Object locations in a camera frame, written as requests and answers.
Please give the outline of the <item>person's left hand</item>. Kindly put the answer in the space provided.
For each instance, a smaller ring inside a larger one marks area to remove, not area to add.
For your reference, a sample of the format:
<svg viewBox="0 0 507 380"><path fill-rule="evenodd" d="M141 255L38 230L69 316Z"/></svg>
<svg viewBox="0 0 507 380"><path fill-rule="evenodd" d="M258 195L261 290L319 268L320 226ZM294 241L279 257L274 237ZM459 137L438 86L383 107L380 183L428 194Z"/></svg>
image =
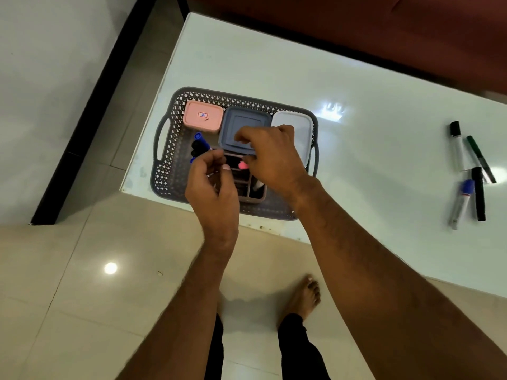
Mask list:
<svg viewBox="0 0 507 380"><path fill-rule="evenodd" d="M224 151L209 150L194 159L188 174L186 199L196 214L206 246L231 255L239 231L239 199L220 196L220 168L226 164Z"/></svg>

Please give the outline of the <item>person's right hand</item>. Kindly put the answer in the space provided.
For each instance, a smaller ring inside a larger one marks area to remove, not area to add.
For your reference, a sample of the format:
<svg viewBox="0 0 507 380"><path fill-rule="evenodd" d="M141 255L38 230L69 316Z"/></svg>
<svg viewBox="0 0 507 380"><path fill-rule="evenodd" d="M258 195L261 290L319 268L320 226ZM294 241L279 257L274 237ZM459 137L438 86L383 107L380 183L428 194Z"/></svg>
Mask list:
<svg viewBox="0 0 507 380"><path fill-rule="evenodd" d="M244 126L234 139L255 150L257 165L250 165L250 172L288 204L293 205L312 181L295 148L292 126Z"/></svg>

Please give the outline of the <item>person's right forearm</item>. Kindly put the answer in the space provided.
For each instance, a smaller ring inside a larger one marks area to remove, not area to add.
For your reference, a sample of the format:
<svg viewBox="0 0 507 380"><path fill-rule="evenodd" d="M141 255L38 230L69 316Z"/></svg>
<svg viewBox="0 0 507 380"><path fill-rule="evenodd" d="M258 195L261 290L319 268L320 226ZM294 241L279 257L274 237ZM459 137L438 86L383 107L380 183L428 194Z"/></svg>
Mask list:
<svg viewBox="0 0 507 380"><path fill-rule="evenodd" d="M507 380L507 355L306 174L287 196L376 380Z"/></svg>

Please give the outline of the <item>person's left forearm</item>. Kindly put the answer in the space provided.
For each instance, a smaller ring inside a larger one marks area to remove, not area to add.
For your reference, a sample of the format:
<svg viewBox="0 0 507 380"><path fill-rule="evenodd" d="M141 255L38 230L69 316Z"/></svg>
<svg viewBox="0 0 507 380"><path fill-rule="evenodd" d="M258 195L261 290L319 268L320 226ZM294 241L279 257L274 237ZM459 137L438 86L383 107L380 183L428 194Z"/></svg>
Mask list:
<svg viewBox="0 0 507 380"><path fill-rule="evenodd" d="M235 239L205 238L181 286L116 380L204 380Z"/></svg>

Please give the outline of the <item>brown compartment organizer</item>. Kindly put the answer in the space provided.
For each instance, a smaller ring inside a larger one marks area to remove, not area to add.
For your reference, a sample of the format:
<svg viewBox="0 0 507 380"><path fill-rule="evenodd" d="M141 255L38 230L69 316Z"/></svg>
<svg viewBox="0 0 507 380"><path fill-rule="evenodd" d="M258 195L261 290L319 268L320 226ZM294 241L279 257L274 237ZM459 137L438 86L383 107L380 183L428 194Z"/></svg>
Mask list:
<svg viewBox="0 0 507 380"><path fill-rule="evenodd" d="M242 171L237 167L243 155L225 151L224 156L226 163L231 168L239 201L248 204L259 204L264 201L267 196L267 185L264 185L258 191L252 191L251 187L258 179L251 174L250 169Z"/></svg>

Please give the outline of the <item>blue-grey lidded container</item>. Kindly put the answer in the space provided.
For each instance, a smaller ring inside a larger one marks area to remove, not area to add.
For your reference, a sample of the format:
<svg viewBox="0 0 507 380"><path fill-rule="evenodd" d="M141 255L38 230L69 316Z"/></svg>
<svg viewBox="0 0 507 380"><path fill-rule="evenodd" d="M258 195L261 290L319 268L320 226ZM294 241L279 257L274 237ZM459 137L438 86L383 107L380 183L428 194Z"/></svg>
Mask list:
<svg viewBox="0 0 507 380"><path fill-rule="evenodd" d="M255 150L250 144L235 141L235 134L244 126L270 127L272 116L256 109L232 106L225 110L221 131L219 134L219 148L242 155L254 155Z"/></svg>

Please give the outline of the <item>grey perforated plastic basket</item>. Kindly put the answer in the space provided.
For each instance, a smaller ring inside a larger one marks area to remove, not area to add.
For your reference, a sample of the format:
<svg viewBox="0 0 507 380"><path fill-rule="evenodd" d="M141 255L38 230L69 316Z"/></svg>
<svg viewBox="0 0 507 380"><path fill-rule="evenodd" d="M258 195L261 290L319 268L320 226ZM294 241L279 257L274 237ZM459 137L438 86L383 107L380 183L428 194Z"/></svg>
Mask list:
<svg viewBox="0 0 507 380"><path fill-rule="evenodd" d="M187 203L185 191L187 177L191 163L194 158L191 156L192 142L198 130L186 127L182 122L187 101L196 100L200 102L219 105L224 108L239 106L256 109L273 115L281 110L298 112L309 115L313 120L313 134L311 148L315 150L313 176L316 176L319 163L318 149L318 120L309 110L293 107L281 103L254 99L251 97L228 94L208 89L184 87L178 89L168 105L167 111L162 117L154 138L154 165L151 173L150 184L154 193L165 199ZM219 133L201 132L211 149L219 148ZM311 153L306 171L309 170ZM267 196L259 204L248 204L241 202L240 213L292 221L297 219L289 205L275 192L267 189Z"/></svg>

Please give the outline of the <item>white lidded container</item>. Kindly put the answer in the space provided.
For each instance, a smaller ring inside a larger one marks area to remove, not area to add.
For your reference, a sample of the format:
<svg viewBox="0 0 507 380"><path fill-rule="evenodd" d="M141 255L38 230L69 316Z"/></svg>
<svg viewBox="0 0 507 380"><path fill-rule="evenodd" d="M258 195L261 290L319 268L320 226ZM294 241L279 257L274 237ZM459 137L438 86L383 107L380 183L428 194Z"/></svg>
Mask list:
<svg viewBox="0 0 507 380"><path fill-rule="evenodd" d="M272 117L271 126L279 127L281 125L292 126L294 128L294 144L304 166L307 166L310 153L313 134L313 120L304 113L290 112L281 110Z"/></svg>

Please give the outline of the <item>pink lidded container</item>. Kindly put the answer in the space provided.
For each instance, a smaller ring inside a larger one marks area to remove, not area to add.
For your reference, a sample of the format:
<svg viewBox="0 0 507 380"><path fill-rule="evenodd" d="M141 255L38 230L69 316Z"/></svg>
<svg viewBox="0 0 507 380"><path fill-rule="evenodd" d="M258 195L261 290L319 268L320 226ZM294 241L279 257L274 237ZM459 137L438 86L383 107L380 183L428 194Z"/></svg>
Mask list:
<svg viewBox="0 0 507 380"><path fill-rule="evenodd" d="M208 133L219 133L224 108L211 103L189 100L186 103L182 122L186 127Z"/></svg>

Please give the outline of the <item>person's right foot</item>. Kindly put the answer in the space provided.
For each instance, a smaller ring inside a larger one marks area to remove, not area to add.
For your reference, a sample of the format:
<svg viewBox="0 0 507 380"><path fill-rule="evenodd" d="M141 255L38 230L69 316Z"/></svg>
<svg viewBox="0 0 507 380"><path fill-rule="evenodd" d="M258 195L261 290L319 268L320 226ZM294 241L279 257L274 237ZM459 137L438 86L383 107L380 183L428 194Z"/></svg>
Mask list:
<svg viewBox="0 0 507 380"><path fill-rule="evenodd" d="M305 321L321 303L320 285L312 274L305 275L298 283L283 308L279 324L288 316L295 314Z"/></svg>

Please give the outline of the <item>black skirting strip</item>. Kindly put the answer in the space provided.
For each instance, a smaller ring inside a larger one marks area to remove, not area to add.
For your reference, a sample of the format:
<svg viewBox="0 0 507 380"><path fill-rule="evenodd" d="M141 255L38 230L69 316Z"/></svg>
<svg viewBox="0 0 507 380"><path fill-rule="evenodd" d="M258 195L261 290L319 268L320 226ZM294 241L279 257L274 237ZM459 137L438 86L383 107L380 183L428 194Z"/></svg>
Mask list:
<svg viewBox="0 0 507 380"><path fill-rule="evenodd" d="M56 223L156 2L135 1L30 225Z"/></svg>

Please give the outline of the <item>red-brown sofa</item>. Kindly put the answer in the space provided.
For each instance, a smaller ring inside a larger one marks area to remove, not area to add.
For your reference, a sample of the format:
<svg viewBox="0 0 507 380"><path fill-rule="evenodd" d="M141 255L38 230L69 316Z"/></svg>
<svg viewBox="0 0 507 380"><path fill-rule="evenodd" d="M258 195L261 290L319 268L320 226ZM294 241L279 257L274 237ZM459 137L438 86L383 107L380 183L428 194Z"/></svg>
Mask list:
<svg viewBox="0 0 507 380"><path fill-rule="evenodd" d="M507 0L194 0L507 95Z"/></svg>

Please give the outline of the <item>black trousers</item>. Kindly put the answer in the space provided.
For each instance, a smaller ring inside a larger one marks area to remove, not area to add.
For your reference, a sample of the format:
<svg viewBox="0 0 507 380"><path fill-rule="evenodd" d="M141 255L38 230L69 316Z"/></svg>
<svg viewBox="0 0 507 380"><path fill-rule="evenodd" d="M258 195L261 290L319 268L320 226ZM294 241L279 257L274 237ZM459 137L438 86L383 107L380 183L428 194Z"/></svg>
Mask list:
<svg viewBox="0 0 507 380"><path fill-rule="evenodd" d="M224 362L223 333L224 326L217 314L204 380L221 380ZM322 355L309 341L299 314L287 314L278 327L277 335L283 380L331 380Z"/></svg>

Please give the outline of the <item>black capped white marker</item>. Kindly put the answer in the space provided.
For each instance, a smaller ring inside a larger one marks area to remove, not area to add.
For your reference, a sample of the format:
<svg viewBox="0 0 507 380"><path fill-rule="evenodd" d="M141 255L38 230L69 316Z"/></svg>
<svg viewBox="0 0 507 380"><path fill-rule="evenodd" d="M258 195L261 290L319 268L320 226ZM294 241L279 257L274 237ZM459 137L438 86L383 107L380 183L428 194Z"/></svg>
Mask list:
<svg viewBox="0 0 507 380"><path fill-rule="evenodd" d="M459 121L453 121L449 124L449 134L451 139L451 145L453 148L453 155L456 167L460 172L466 171L464 157L464 143L461 136Z"/></svg>

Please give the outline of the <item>blue capped grey marker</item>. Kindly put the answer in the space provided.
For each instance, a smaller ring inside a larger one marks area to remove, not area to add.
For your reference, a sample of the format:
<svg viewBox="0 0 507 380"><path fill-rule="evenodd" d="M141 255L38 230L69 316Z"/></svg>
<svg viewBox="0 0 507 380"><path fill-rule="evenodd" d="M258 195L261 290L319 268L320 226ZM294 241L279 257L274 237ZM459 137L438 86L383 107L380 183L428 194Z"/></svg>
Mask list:
<svg viewBox="0 0 507 380"><path fill-rule="evenodd" d="M466 179L460 185L460 189L456 197L449 221L451 229L459 229L460 222L466 214L468 203L470 201L472 193L474 192L474 189L475 182L473 179Z"/></svg>

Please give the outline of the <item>green marker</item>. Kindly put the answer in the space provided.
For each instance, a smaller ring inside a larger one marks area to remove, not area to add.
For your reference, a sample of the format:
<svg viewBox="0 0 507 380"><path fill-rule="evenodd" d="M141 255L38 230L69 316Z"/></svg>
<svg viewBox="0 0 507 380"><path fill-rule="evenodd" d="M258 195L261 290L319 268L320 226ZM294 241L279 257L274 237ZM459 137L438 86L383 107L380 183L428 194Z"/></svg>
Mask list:
<svg viewBox="0 0 507 380"><path fill-rule="evenodd" d="M475 155L475 157L478 159L478 162L480 164L480 166L482 167L483 169L483 172L486 174L487 178L486 180L491 183L491 184L495 184L497 183L497 179L494 177L493 175L493 172L491 170L491 167L489 166L489 164L487 163L482 151L480 150L476 140L473 138L473 136L469 135L466 137L466 140L473 152L473 154Z"/></svg>

